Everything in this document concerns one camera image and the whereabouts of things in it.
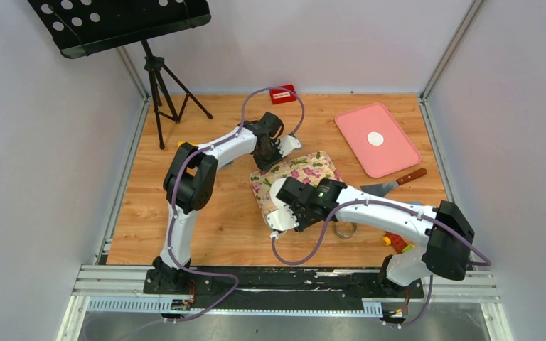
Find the floral yellow tray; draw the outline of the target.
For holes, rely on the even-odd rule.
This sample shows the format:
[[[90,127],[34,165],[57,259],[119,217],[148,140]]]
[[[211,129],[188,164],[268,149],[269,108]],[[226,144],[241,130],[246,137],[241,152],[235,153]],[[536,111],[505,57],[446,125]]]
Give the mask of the floral yellow tray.
[[[290,161],[283,161],[273,166],[268,172],[254,172],[249,176],[249,183],[266,224],[266,216],[269,213],[288,206],[275,198],[285,178],[296,178],[298,181],[313,186],[317,186],[324,178],[342,182],[341,176],[325,151],[317,151]],[[287,232],[278,232],[273,229],[271,231],[271,238],[278,238]]]

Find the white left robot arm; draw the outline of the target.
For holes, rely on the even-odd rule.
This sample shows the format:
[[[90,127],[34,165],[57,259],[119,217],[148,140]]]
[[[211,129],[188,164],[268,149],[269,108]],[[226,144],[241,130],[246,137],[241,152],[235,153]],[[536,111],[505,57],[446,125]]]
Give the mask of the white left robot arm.
[[[178,147],[163,184],[169,218],[164,247],[153,262],[154,281],[161,281],[172,293],[187,289],[190,276],[185,269],[191,262],[197,214],[212,196],[218,170],[250,154],[261,171],[268,171],[286,157],[279,149],[283,129],[282,120],[266,112],[261,119],[244,121],[214,141]]]

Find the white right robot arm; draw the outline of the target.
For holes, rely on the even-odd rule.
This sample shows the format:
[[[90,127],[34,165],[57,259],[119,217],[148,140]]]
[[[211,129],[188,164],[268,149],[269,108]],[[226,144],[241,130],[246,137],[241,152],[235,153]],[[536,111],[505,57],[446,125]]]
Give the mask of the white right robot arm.
[[[348,222],[414,242],[409,251],[385,258],[377,280],[386,296],[396,296],[426,276],[451,281],[466,276],[474,233],[452,202],[443,200],[438,207],[396,202],[330,178],[316,186],[282,178],[274,181],[269,196],[276,209],[267,215],[267,222],[278,232],[301,232],[318,222]]]

